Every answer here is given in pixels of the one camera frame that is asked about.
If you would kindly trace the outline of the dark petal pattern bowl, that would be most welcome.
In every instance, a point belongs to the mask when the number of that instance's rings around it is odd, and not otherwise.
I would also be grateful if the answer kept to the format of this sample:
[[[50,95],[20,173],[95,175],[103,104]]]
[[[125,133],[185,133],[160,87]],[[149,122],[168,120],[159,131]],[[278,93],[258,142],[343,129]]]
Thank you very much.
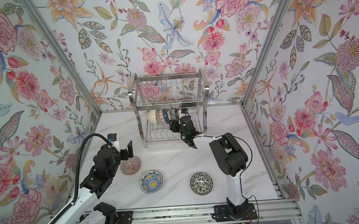
[[[170,121],[178,121],[178,114],[176,112],[176,109],[171,108],[168,114]]]

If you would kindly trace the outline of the blue geometric red bowl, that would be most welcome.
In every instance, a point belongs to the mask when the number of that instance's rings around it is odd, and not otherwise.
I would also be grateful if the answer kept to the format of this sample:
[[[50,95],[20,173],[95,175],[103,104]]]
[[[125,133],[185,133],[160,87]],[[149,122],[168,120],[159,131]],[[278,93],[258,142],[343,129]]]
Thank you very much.
[[[157,110],[157,121],[158,124],[169,124],[170,119],[167,110]]]

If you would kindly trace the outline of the cream white bowl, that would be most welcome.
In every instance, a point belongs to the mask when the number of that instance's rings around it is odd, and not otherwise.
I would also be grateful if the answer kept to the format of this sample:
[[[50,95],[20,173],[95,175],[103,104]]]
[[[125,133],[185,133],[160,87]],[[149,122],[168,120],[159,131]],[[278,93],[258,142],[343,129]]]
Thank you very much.
[[[157,110],[153,109],[148,111],[147,113],[147,120],[151,125],[158,125],[158,112]]]

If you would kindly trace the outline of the blue yellow patterned bowl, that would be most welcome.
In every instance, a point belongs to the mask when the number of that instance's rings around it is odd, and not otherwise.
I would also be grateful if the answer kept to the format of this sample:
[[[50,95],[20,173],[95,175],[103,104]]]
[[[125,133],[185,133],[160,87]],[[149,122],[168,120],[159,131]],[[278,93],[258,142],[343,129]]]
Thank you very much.
[[[161,189],[163,177],[158,171],[150,170],[143,174],[139,182],[144,193],[152,194]]]

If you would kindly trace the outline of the stainless steel dish rack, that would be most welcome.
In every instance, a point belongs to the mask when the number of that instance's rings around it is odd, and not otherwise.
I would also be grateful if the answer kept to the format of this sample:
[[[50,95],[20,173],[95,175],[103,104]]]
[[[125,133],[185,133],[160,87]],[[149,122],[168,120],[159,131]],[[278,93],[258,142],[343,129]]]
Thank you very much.
[[[150,143],[180,139],[170,130],[170,124],[151,125],[147,120],[150,110],[187,108],[197,131],[207,132],[209,82],[204,69],[194,73],[160,76],[130,77],[128,95],[138,123],[144,148]]]

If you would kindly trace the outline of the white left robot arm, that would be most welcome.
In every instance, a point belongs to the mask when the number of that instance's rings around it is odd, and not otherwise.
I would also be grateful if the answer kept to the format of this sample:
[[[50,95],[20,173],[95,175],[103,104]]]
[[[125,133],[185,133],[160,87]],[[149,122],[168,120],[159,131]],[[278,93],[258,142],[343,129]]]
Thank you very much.
[[[77,224],[85,211],[94,205],[112,184],[121,162],[134,157],[132,145],[132,141],[128,143],[127,149],[120,149],[118,141],[103,145],[94,156],[94,166],[81,182],[74,199],[48,224]],[[121,221],[122,216],[118,215],[116,208],[102,202],[79,224],[119,224]]]

